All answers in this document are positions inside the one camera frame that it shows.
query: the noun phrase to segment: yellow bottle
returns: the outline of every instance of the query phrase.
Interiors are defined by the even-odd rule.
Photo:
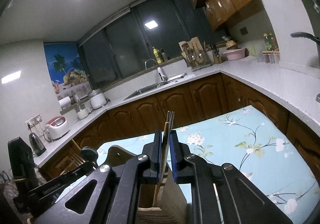
[[[162,56],[160,54],[160,51],[158,49],[156,49],[154,46],[152,47],[153,48],[153,54],[155,55],[156,57],[156,61],[157,63],[162,63],[163,62],[163,59],[162,59]]]

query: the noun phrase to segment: table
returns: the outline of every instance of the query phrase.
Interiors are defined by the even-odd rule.
[[[303,223],[320,199],[320,188],[295,147],[262,113],[252,106],[176,129],[179,142],[191,153],[216,165],[231,163],[275,203],[294,224]],[[104,143],[98,149],[98,165],[108,149],[118,145],[140,154],[154,134]],[[85,176],[67,187],[61,196]],[[191,203],[189,184],[180,185]]]

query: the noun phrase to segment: paper towel roll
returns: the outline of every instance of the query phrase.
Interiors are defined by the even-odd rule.
[[[71,105],[71,99],[70,99],[70,97],[65,97],[65,98],[59,100],[59,103],[60,103],[61,108],[64,109],[64,108]]]

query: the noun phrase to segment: knife block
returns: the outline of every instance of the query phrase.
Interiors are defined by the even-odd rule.
[[[105,163],[115,167],[126,163],[135,154],[119,146],[111,146]],[[157,206],[152,207],[155,185],[142,184],[136,224],[185,224],[187,200],[178,184],[173,180],[170,167],[166,168],[160,187]]]

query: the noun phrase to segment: rice cooker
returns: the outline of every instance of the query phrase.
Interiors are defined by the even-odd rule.
[[[100,89],[89,92],[88,97],[90,98],[90,103],[94,110],[107,104],[106,98]]]
[[[49,131],[52,140],[61,138],[69,130],[67,119],[64,116],[57,116],[50,119],[44,127]]]

